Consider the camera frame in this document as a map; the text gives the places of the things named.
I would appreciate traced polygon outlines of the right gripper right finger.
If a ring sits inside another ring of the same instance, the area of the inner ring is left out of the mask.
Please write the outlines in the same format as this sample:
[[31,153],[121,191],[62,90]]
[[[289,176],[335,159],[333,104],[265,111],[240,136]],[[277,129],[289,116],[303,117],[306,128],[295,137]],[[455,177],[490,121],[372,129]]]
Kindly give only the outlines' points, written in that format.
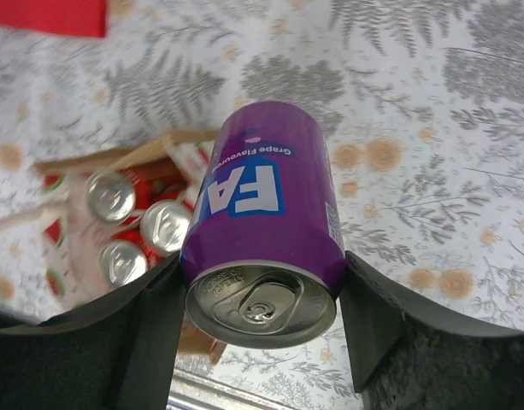
[[346,254],[339,301],[367,409],[524,409],[524,331],[458,313]]

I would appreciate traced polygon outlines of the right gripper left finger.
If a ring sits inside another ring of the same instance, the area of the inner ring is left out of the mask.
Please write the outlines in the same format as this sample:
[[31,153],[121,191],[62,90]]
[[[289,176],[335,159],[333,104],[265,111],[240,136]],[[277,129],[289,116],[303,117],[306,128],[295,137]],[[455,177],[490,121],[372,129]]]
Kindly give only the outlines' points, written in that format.
[[0,409],[163,409],[184,315],[178,254],[34,324],[0,307]]

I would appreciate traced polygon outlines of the red cola can front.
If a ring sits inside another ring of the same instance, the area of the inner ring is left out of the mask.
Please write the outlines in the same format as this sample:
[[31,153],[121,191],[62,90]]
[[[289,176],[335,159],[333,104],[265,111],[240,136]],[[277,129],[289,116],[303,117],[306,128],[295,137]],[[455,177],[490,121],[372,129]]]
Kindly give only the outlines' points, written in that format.
[[113,288],[129,284],[154,268],[163,257],[149,248],[142,239],[115,239],[101,249],[98,265]]

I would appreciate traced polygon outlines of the red cola can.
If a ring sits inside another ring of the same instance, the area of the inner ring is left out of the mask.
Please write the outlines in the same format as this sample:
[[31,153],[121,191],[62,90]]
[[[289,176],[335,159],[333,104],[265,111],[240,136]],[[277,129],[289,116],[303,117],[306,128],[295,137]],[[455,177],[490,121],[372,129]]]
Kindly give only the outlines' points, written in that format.
[[134,226],[152,204],[160,186],[133,170],[94,173],[85,182],[91,215],[112,226]]
[[161,256],[181,249],[190,222],[190,212],[179,202],[162,200],[143,214],[139,230],[145,243]]
[[154,268],[163,257],[149,248],[142,239],[115,239],[101,249],[98,265],[113,288],[129,284]]

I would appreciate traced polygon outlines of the watermelon canvas tote bag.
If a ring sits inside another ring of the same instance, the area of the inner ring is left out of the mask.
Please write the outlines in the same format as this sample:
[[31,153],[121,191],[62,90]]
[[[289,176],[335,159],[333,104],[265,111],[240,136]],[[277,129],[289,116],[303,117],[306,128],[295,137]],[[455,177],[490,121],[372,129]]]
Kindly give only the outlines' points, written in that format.
[[172,130],[133,149],[38,162],[41,204],[0,219],[37,226],[61,312],[130,284],[180,249],[217,131]]

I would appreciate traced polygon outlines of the purple soda can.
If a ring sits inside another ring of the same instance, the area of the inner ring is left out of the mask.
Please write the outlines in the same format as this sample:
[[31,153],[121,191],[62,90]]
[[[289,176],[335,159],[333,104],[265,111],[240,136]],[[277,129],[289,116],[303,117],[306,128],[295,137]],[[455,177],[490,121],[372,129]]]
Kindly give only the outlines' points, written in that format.
[[248,349],[285,349],[335,320],[346,259],[321,127],[287,102],[223,124],[180,253],[185,310]]

